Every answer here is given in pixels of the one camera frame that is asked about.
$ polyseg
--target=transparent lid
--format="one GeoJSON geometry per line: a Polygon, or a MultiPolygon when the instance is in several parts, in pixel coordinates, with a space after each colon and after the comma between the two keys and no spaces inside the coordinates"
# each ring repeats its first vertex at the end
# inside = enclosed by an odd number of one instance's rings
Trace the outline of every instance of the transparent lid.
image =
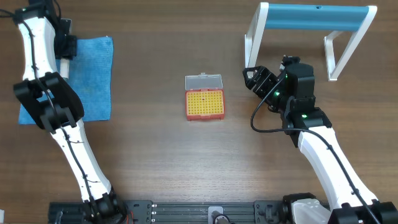
{"type": "Polygon", "coordinates": [[[221,75],[207,75],[202,72],[200,75],[187,75],[185,77],[185,90],[220,90],[223,88],[221,75]]]}

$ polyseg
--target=blue panel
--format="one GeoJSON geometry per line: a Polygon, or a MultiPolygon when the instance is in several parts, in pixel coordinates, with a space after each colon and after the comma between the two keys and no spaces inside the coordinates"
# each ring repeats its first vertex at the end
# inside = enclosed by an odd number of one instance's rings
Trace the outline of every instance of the blue panel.
{"type": "Polygon", "coordinates": [[[266,29],[357,31],[367,6],[269,4],[266,29]]]}

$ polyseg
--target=black cable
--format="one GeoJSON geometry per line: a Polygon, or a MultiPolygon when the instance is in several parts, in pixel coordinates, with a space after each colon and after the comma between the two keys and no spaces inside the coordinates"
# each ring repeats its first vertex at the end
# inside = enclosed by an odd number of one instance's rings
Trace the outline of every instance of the black cable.
{"type": "Polygon", "coordinates": [[[262,99],[262,101],[259,103],[259,105],[257,106],[257,108],[253,111],[253,114],[251,115],[251,119],[250,119],[250,126],[253,130],[259,132],[259,133],[276,133],[276,132],[286,132],[286,131],[302,131],[302,132],[306,132],[306,133],[310,133],[315,135],[316,137],[318,137],[319,139],[321,139],[321,141],[323,143],[325,143],[325,145],[327,146],[327,149],[330,150],[330,152],[333,154],[333,156],[335,157],[338,165],[340,166],[341,170],[344,173],[344,176],[347,178],[347,181],[349,183],[349,186],[353,189],[354,194],[357,196],[358,200],[362,203],[363,207],[365,208],[365,210],[369,213],[369,215],[371,216],[371,218],[374,220],[374,222],[376,224],[381,224],[380,221],[376,218],[375,214],[372,212],[372,210],[369,208],[369,206],[367,205],[367,203],[365,202],[365,200],[362,198],[362,196],[359,194],[359,190],[355,187],[353,181],[351,180],[351,177],[348,175],[347,170],[345,169],[343,163],[341,162],[340,158],[337,156],[335,150],[333,149],[333,147],[331,146],[331,144],[328,143],[328,141],[322,137],[320,134],[316,133],[315,131],[311,131],[308,129],[302,129],[302,128],[278,128],[278,129],[268,129],[268,130],[261,130],[261,129],[257,129],[256,127],[254,127],[253,124],[253,120],[254,120],[254,116],[256,115],[257,111],[260,109],[260,107],[264,104],[264,102],[266,101],[266,99],[268,98],[268,96],[273,93],[273,91],[276,89],[276,87],[283,81],[283,75],[280,76],[280,80],[276,83],[276,85],[274,87],[272,87],[272,89],[268,92],[268,94],[264,97],[264,99],[262,99]]]}
{"type": "Polygon", "coordinates": [[[57,0],[54,0],[54,2],[55,2],[55,4],[56,4],[57,7],[58,7],[58,20],[60,21],[61,18],[62,18],[61,7],[60,7],[60,5],[58,4],[57,0]]]}
{"type": "Polygon", "coordinates": [[[83,179],[84,179],[85,185],[86,185],[86,189],[87,189],[87,193],[88,193],[88,197],[89,197],[89,199],[90,199],[90,203],[91,203],[91,204],[93,205],[93,207],[94,207],[93,209],[94,209],[95,214],[97,214],[98,211],[95,211],[95,210],[96,210],[96,206],[95,206],[95,204],[94,204],[94,201],[95,201],[95,200],[94,200],[94,197],[93,197],[92,194],[91,194],[90,186],[88,185],[87,175],[85,174],[85,171],[84,171],[83,168],[81,167],[81,164],[79,163],[78,159],[76,158],[75,153],[73,152],[72,145],[71,145],[71,141],[69,140],[69,135],[68,135],[68,133],[65,131],[65,129],[62,127],[62,124],[60,123],[60,119],[59,119],[57,110],[56,110],[55,107],[54,107],[54,104],[53,104],[53,102],[52,102],[52,100],[51,100],[51,96],[50,96],[49,92],[47,91],[47,89],[44,87],[44,85],[42,84],[42,82],[39,80],[39,78],[38,78],[38,76],[37,76],[37,67],[36,67],[36,61],[35,61],[35,49],[34,49],[34,40],[33,40],[34,35],[33,35],[33,33],[32,33],[32,30],[30,29],[30,27],[26,24],[26,22],[25,22],[24,20],[18,18],[14,13],[9,12],[9,11],[7,11],[7,10],[3,10],[3,9],[0,9],[0,12],[5,12],[6,14],[9,14],[9,17],[12,17],[12,18],[15,19],[17,22],[21,22],[22,24],[24,24],[25,27],[26,27],[26,29],[27,29],[27,31],[28,31],[28,33],[29,33],[29,37],[30,37],[30,48],[31,48],[31,53],[32,53],[32,68],[33,68],[33,71],[34,71],[35,80],[36,80],[37,84],[39,85],[40,89],[45,93],[45,95],[46,95],[46,97],[47,97],[47,101],[49,102],[49,104],[50,104],[50,106],[51,106],[51,109],[52,109],[52,111],[53,111],[53,113],[54,113],[54,116],[56,117],[56,120],[57,120],[57,122],[58,122],[58,125],[59,125],[59,127],[61,128],[62,133],[63,133],[63,135],[64,135],[64,138],[65,138],[65,140],[66,140],[66,142],[67,142],[67,144],[68,144],[70,153],[72,154],[72,157],[73,157],[73,159],[75,160],[75,162],[76,162],[77,166],[79,167],[80,172],[81,172],[81,174],[82,174],[82,176],[83,176],[83,179]]]}

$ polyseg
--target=yellow grid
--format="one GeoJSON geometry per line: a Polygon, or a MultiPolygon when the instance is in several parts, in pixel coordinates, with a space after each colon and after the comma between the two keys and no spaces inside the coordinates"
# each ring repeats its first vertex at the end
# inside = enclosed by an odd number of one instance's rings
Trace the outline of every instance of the yellow grid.
{"type": "Polygon", "coordinates": [[[187,92],[188,115],[213,115],[224,113],[224,97],[221,90],[187,92]]]}

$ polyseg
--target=orange plastic box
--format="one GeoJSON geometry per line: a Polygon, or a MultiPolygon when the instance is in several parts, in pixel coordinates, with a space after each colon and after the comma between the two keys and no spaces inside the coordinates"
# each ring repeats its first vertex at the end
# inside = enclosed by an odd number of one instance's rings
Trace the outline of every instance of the orange plastic box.
{"type": "Polygon", "coordinates": [[[224,119],[225,98],[221,75],[187,75],[185,77],[185,110],[189,121],[224,119]]]}

